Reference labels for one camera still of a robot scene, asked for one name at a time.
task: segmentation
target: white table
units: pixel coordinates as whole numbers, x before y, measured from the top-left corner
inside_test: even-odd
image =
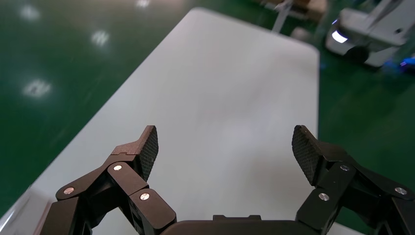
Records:
[[[154,124],[160,151],[148,183],[179,221],[214,214],[293,220],[312,187],[291,136],[296,124],[317,134],[318,68],[310,45],[193,9],[33,187],[54,196]],[[114,210],[94,234],[136,232]]]

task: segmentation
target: metal pin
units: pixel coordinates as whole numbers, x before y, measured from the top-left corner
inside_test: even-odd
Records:
[[[69,187],[64,190],[64,194],[71,194],[75,189],[73,187]]]
[[[347,165],[341,165],[340,169],[344,170],[344,171],[348,171],[350,170],[350,168]]]
[[[399,187],[395,188],[395,191],[397,191],[399,194],[402,194],[402,195],[405,195],[408,193],[406,192],[406,190],[404,190],[403,188],[399,188]]]
[[[140,196],[140,199],[141,199],[142,201],[145,201],[145,200],[147,200],[149,197],[150,197],[150,195],[149,195],[148,193],[143,193],[143,194]]]
[[[330,199],[330,197],[325,193],[320,193],[319,198],[322,199],[323,201],[328,201]]]

